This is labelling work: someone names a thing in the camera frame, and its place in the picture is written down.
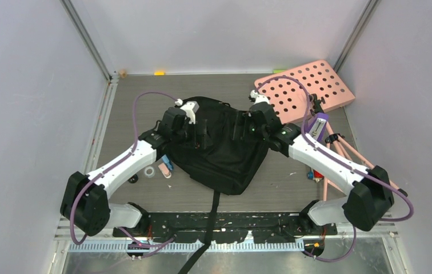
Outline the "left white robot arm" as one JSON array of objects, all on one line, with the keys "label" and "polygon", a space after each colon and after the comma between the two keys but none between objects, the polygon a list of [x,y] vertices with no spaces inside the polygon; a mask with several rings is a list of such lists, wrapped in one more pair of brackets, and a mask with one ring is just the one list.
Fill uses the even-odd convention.
[{"label": "left white robot arm", "polygon": [[157,162],[172,147],[195,136],[195,101],[181,107],[170,107],[156,129],[136,138],[133,145],[104,166],[83,174],[70,175],[63,196],[60,213],[70,221],[70,234],[75,244],[75,230],[85,236],[95,236],[105,228],[124,227],[135,236],[143,236],[149,221],[132,204],[114,204],[109,199],[133,175]]}]

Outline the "black backpack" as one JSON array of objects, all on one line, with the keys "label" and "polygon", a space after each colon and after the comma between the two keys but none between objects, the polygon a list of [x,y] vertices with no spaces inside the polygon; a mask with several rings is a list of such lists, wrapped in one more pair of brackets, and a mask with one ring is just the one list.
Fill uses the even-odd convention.
[{"label": "black backpack", "polygon": [[191,179],[212,189],[213,203],[206,222],[203,246],[193,253],[180,269],[189,273],[213,240],[219,199],[221,194],[240,195],[248,187],[268,152],[261,140],[247,138],[233,140],[234,126],[240,110],[228,103],[203,96],[190,98],[199,105],[197,121],[207,121],[207,131],[212,144],[198,148],[193,140],[171,145],[165,150],[169,159],[185,171]]}]

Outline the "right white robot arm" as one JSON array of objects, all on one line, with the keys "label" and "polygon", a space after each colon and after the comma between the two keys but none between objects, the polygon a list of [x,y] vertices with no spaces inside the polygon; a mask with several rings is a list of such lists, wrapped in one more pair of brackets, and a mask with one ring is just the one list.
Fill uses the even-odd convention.
[{"label": "right white robot arm", "polygon": [[345,198],[317,200],[304,208],[299,220],[303,232],[315,234],[324,225],[341,222],[370,231],[394,204],[386,170],[352,162],[318,143],[296,124],[282,124],[267,102],[254,103],[243,114],[243,120],[244,133],[317,170],[345,194]]}]

